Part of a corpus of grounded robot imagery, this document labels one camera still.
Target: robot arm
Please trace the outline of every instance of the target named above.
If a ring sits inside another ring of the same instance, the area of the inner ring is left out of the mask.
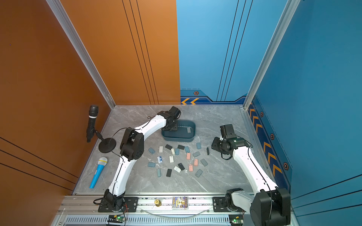
[[[233,126],[222,125],[221,138],[215,137],[211,148],[229,154],[240,165],[248,178],[254,196],[241,188],[228,190],[227,206],[231,210],[242,208],[249,212],[256,226],[282,226],[290,224],[290,194],[285,188],[279,189],[256,161],[249,143],[237,138]]]
[[[121,158],[113,181],[105,191],[101,201],[99,212],[106,209],[109,212],[121,211],[123,207],[123,196],[126,190],[126,183],[131,170],[144,151],[144,141],[158,129],[165,131],[177,130],[177,119],[180,110],[172,107],[169,111],[161,111],[150,121],[136,128],[127,128],[120,145]]]

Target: blue toy microphone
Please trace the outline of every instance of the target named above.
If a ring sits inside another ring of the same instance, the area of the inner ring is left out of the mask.
[[[99,175],[101,175],[101,172],[102,172],[104,166],[107,164],[107,161],[108,161],[108,159],[107,159],[106,157],[102,157],[102,158],[100,158],[100,159],[98,160],[97,171],[96,171],[96,173],[94,174],[92,183],[90,184],[89,188],[94,188],[94,186],[96,185],[97,180],[98,180],[98,178],[99,178]]]

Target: marble floor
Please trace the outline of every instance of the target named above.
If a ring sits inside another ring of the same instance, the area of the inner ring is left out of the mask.
[[[249,136],[244,125],[243,118],[237,105],[174,105],[181,110],[180,119],[191,120],[196,124],[196,135],[192,142],[170,142],[165,141],[161,136],[161,130],[156,131],[144,142],[144,153],[135,163],[126,185],[126,194],[140,192],[219,192],[225,193],[231,188],[242,188],[252,192],[250,183],[240,166],[234,159],[223,160],[219,152],[211,149],[214,137],[220,136],[220,126],[233,124],[235,133],[247,140]],[[147,116],[154,116],[159,111],[167,111],[172,105],[143,105],[143,106],[116,106],[102,130],[104,138],[111,137],[118,129],[123,127],[137,127],[147,122]],[[119,145],[124,130],[119,131],[115,136],[117,147],[114,152],[119,154]],[[119,163],[119,157],[112,152],[102,154],[98,150],[98,140],[92,151],[88,163],[77,183],[74,194],[103,194],[111,184],[114,173]],[[201,143],[201,149],[197,149],[196,143]],[[191,160],[186,160],[185,150],[180,150],[179,155],[174,156],[174,163],[169,162],[171,151],[164,148],[159,153],[159,146],[169,144],[177,147],[179,144],[188,146],[191,152]],[[206,148],[209,147],[210,155],[207,155]],[[151,154],[148,149],[153,148],[156,153]],[[194,166],[194,171],[188,171],[188,164],[193,163],[192,153],[200,151],[199,165]],[[163,163],[157,162],[157,156],[161,156]],[[96,186],[89,188],[93,175],[97,168],[97,160],[100,157],[108,159]],[[205,159],[207,166],[200,162]],[[156,162],[156,167],[148,167],[148,162]],[[186,168],[180,173],[173,168],[182,163]],[[157,169],[161,169],[161,177],[157,176]],[[171,177],[166,177],[167,169],[172,169]],[[197,170],[203,171],[198,178],[195,176]]]

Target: blue plastic tray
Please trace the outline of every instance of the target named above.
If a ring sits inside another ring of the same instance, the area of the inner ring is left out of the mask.
[[[177,131],[162,131],[163,138],[167,141],[191,142],[195,137],[196,125],[190,120],[178,120]]]

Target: gray block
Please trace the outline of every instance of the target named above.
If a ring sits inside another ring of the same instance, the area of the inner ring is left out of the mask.
[[[148,151],[151,152],[151,154],[154,154],[156,152],[153,148],[149,148]]]
[[[207,166],[207,162],[205,159],[201,159],[201,163],[204,165],[204,166]]]
[[[198,171],[195,173],[195,176],[200,177],[201,174],[202,174],[202,170],[198,170]]]
[[[193,153],[192,155],[194,156],[194,158],[195,158],[195,157],[198,157],[198,156],[200,155],[200,152],[195,152],[195,153]]]

